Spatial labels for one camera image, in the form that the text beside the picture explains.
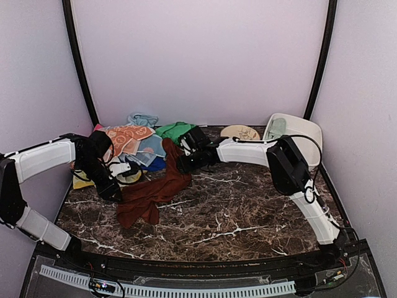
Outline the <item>dark red towel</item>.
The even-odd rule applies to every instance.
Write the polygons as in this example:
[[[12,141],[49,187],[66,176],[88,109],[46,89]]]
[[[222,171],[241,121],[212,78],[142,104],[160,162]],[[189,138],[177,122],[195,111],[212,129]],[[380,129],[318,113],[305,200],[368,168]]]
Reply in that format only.
[[[117,220],[124,228],[130,228],[139,218],[146,223],[159,223],[158,203],[169,202],[191,180],[191,174],[183,174],[177,169],[177,158],[182,155],[181,149],[170,139],[162,141],[166,155],[165,176],[122,189],[122,202],[117,206]]]

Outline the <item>mint green panda towel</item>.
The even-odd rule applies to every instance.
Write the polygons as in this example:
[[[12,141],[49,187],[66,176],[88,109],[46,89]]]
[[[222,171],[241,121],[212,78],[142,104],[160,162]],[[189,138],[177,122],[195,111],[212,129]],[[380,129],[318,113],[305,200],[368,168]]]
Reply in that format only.
[[[273,140],[280,138],[286,131],[287,122],[284,118],[277,118],[271,120],[267,126],[268,131],[265,134],[265,140]]]

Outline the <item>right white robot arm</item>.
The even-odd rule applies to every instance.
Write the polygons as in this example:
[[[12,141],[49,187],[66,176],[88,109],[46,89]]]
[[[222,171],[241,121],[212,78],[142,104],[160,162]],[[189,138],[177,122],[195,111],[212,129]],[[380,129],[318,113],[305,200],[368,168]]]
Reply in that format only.
[[[265,141],[220,137],[211,141],[201,128],[194,127],[181,136],[187,153],[177,158],[177,167],[182,173],[229,162],[269,168],[274,188],[297,205],[316,235],[321,250],[316,263],[322,269],[330,269],[341,258],[346,235],[319,195],[316,178],[310,174],[295,138],[296,135],[282,135]]]

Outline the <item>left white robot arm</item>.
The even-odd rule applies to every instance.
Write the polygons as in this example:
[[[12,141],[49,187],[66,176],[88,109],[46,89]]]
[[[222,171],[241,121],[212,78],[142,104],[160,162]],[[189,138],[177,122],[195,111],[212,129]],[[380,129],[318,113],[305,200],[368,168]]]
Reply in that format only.
[[[105,201],[121,202],[116,174],[104,161],[112,146],[105,132],[96,130],[85,137],[68,133],[55,140],[1,155],[1,224],[18,228],[38,242],[64,251],[63,260],[75,271],[87,266],[87,256],[76,247],[80,241],[33,210],[23,199],[20,185],[28,179],[61,165],[74,163],[95,185]]]

